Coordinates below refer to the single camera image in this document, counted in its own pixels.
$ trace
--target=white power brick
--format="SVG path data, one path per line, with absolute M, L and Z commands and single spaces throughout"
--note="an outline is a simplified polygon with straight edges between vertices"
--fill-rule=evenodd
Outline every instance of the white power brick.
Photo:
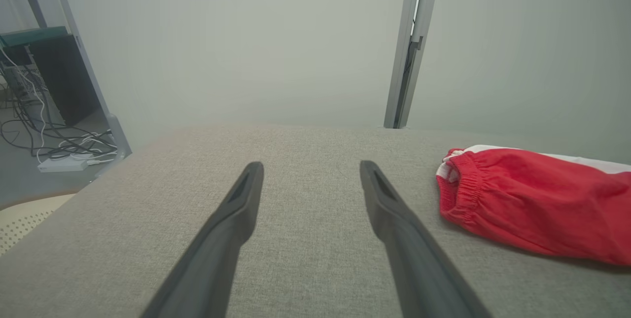
M 71 156 L 63 159 L 46 159 L 37 168 L 41 173 L 80 172 L 88 167 L 88 159 L 92 159 L 93 154 L 75 154 L 74 157 L 81 159 Z

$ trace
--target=white stripe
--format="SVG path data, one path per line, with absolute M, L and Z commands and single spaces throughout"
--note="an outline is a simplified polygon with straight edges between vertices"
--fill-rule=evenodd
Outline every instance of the white stripe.
M 446 163 L 442 163 L 438 167 L 438 170 L 436 170 L 436 176 L 437 177 L 442 177 L 442 178 L 447 178 L 447 176 L 449 175 L 449 171 L 450 170 L 451 170 L 451 167 L 449 167 L 449 165 L 447 165 Z
M 498 147 L 496 145 L 479 144 L 479 145 L 474 145 L 472 147 L 468 147 L 464 151 L 465 152 L 482 152 L 482 151 L 487 151 L 489 149 L 519 149 L 519 148 Z M 570 163 L 586 165 L 588 167 L 598 169 L 607 174 L 631 172 L 631 165 L 612 163 L 611 161 L 588 159 L 588 158 L 581 158 L 580 156 L 567 156 L 567 155 L 558 155 L 558 154 L 543 154 L 543 155 L 552 156 L 552 158 L 569 161 Z

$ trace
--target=gray fabric surface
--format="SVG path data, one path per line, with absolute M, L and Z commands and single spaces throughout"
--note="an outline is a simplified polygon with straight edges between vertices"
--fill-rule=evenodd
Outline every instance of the gray fabric surface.
M 375 161 L 498 317 L 628 317 L 631 274 L 469 235 L 440 218 L 435 170 L 476 143 L 572 154 L 562 141 L 385 129 L 218 126 L 136 152 L 0 257 L 2 317 L 134 317 L 246 163 L 265 179 L 230 317 L 401 316 L 359 181 Z

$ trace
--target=red fabric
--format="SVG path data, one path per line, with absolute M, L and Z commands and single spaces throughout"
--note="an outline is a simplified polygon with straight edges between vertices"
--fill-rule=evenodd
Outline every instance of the red fabric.
M 631 172 L 519 149 L 465 152 L 446 164 L 457 172 L 437 176 L 449 221 L 536 253 L 631 265 Z

